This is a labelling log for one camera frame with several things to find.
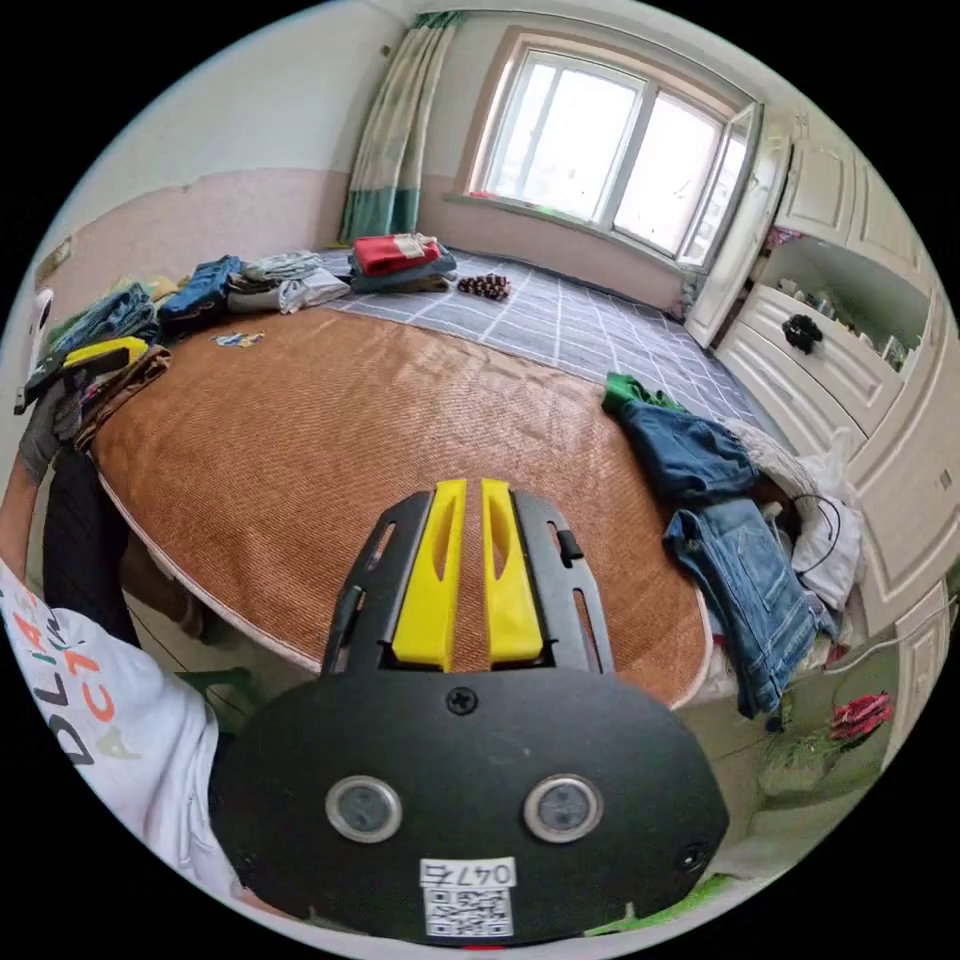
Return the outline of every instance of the window sill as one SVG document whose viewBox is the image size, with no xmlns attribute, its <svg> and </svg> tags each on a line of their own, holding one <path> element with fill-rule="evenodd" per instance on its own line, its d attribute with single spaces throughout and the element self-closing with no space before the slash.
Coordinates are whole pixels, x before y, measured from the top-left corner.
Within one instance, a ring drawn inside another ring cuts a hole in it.
<svg viewBox="0 0 960 960">
<path fill-rule="evenodd" d="M 497 210 L 505 210 L 508 213 L 516 213 L 524 217 L 533 217 L 537 220 L 545 220 L 547 223 L 555 223 L 558 226 L 566 227 L 569 230 L 577 230 L 580 233 L 586 233 L 589 236 L 597 237 L 600 240 L 605 240 L 607 243 L 612 243 L 618 247 L 626 248 L 632 253 L 638 253 L 640 256 L 646 257 L 648 260 L 652 260 L 659 266 L 671 270 L 673 273 L 677 274 L 677 276 L 683 276 L 687 273 L 702 272 L 697 267 L 681 267 L 675 260 L 671 260 L 669 257 L 664 256 L 662 253 L 658 253 L 656 250 L 645 246 L 637 240 L 631 240 L 629 237 L 625 237 L 617 233 L 608 233 L 606 230 L 599 230 L 597 227 L 594 227 L 589 223 L 585 223 L 583 220 L 576 220 L 573 217 L 566 217 L 560 213 L 544 213 L 542 210 L 538 210 L 532 206 L 527 206 L 525 203 L 521 203 L 517 200 L 507 200 L 503 197 L 474 197 L 464 193 L 445 193 L 443 194 L 443 199 L 450 203 L 464 203 L 472 206 L 494 207 Z"/>
</svg>

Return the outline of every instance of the pinecone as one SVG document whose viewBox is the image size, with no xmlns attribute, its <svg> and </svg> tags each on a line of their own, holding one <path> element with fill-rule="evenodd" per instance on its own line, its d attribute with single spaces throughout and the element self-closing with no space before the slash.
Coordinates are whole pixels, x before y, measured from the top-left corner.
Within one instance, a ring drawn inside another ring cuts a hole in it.
<svg viewBox="0 0 960 960">
<path fill-rule="evenodd" d="M 488 300 L 506 300 L 510 296 L 510 281 L 506 277 L 488 273 L 485 277 L 464 277 L 457 282 L 457 289 L 461 293 L 472 293 Z"/>
</svg>

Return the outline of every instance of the drawer handle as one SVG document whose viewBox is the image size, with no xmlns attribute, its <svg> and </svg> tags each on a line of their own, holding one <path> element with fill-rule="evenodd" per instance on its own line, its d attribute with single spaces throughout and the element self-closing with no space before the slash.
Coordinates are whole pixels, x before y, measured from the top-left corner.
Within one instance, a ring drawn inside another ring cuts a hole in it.
<svg viewBox="0 0 960 960">
<path fill-rule="evenodd" d="M 787 320 L 783 324 L 783 335 L 791 347 L 802 350 L 808 356 L 813 353 L 814 343 L 823 339 L 823 331 L 805 313 L 795 313 Z"/>
</svg>

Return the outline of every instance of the window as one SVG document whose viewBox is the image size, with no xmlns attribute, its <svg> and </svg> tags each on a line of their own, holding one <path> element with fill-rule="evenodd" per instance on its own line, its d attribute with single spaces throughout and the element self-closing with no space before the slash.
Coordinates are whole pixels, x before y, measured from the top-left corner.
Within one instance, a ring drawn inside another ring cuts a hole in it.
<svg viewBox="0 0 960 960">
<path fill-rule="evenodd" d="M 705 267 L 749 170 L 758 120 L 755 104 L 723 116 L 653 77 L 530 49 L 482 189 Z"/>
</svg>

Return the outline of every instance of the white t-shirt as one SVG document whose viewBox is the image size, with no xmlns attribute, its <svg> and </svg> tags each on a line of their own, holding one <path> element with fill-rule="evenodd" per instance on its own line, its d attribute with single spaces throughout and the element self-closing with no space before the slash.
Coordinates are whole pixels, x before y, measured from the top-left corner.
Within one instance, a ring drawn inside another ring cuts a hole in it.
<svg viewBox="0 0 960 960">
<path fill-rule="evenodd" d="M 87 617 L 50 610 L 2 560 L 0 611 L 40 712 L 100 799 L 174 869 L 239 894 L 210 828 L 217 721 L 203 697 Z"/>
</svg>

